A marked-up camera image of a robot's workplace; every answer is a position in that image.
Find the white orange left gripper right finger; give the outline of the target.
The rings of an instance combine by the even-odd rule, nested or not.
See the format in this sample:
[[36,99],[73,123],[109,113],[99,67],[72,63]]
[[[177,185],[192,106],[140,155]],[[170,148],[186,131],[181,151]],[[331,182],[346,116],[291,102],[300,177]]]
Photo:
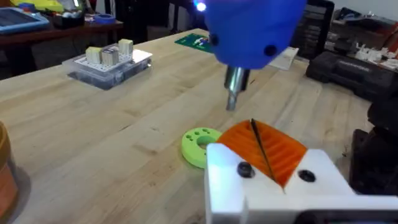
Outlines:
[[321,149],[308,149],[281,131],[251,120],[259,157],[251,164],[287,195],[353,195],[354,191]]

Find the white orange left gripper left finger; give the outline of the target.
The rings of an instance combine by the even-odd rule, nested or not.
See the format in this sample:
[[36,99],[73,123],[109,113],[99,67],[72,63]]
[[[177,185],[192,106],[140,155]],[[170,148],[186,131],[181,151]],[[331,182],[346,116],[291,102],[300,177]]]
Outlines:
[[285,135],[264,123],[242,121],[206,152],[207,223],[284,223]]

